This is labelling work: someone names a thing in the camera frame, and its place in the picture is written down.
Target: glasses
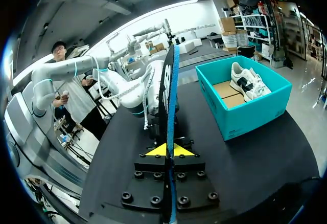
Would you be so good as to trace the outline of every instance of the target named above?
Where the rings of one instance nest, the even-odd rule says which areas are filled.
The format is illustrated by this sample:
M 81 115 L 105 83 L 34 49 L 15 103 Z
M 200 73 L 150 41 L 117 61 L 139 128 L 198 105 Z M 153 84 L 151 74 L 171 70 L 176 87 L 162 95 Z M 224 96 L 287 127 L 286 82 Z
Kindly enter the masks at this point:
M 57 53 L 58 51 L 61 51 L 61 50 L 63 50 L 64 48 L 65 48 L 64 46 L 56 47 L 56 48 L 53 50 L 53 53 Z

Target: sneaker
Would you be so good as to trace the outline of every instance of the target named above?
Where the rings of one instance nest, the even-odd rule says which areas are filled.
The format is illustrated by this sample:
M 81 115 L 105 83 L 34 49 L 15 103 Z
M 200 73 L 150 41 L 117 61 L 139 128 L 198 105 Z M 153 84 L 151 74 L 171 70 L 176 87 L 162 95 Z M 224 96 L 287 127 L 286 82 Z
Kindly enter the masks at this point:
M 243 94 L 245 102 L 271 93 L 261 77 L 252 68 L 250 70 L 244 69 L 237 62 L 234 62 L 231 66 L 229 85 Z

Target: bolt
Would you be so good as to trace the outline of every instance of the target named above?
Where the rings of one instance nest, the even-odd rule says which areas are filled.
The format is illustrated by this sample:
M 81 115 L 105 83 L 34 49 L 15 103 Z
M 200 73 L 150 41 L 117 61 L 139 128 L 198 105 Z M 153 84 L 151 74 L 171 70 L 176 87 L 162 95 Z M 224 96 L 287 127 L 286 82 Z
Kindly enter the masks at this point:
M 204 178 L 205 178 L 205 172 L 204 172 L 204 171 L 199 171 L 199 172 L 197 172 L 196 174 L 198 175 L 198 177 L 199 177 L 200 179 L 204 179 Z
M 123 192 L 122 194 L 122 201 L 126 203 L 133 202 L 133 196 L 129 192 Z
M 157 181 L 161 181 L 161 180 L 162 180 L 162 174 L 159 173 L 159 172 L 155 172 L 155 173 L 153 173 L 153 177 L 154 177 L 154 179 L 157 180 Z
M 136 179 L 143 179 L 144 178 L 144 174 L 143 174 L 142 171 L 135 171 L 134 176 L 135 176 Z
M 181 182 L 182 181 L 185 181 L 186 180 L 186 174 L 185 173 L 178 173 L 177 174 L 177 179 L 180 180 Z
M 183 197 L 178 198 L 177 202 L 182 207 L 187 207 L 190 204 L 190 200 L 186 196 L 183 196 Z
M 161 198 L 158 197 L 158 196 L 154 196 L 151 198 L 151 204 L 154 206 L 154 207 L 158 207 L 161 203 Z
M 217 192 L 211 192 L 208 194 L 208 198 L 210 201 L 219 201 L 219 196 Z

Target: man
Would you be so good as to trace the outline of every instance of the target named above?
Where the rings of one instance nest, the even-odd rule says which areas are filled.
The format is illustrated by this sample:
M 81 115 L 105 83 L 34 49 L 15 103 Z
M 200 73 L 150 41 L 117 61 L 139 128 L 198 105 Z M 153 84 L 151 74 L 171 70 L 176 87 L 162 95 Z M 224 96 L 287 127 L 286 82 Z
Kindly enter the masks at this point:
M 56 42 L 51 52 L 56 62 L 65 61 L 66 44 L 62 41 Z M 53 82 L 55 90 L 58 90 L 57 93 L 61 95 L 60 99 L 53 101 L 53 106 L 60 107 L 64 105 L 75 122 L 81 124 L 100 140 L 107 125 L 102 119 L 96 104 L 83 88 L 83 86 L 90 86 L 93 79 L 83 79 L 83 77 L 84 74 L 70 80 Z M 65 90 L 69 92 L 68 96 L 62 95 Z

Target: ceiling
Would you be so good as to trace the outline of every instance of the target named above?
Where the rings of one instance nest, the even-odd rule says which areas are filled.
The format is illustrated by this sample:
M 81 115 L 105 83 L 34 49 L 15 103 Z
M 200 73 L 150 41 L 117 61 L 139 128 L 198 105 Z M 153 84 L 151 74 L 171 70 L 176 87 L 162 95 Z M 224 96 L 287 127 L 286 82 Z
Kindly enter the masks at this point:
M 14 76 L 48 55 L 58 40 L 94 45 L 127 21 L 180 1 L 186 0 L 40 0 L 21 28 Z

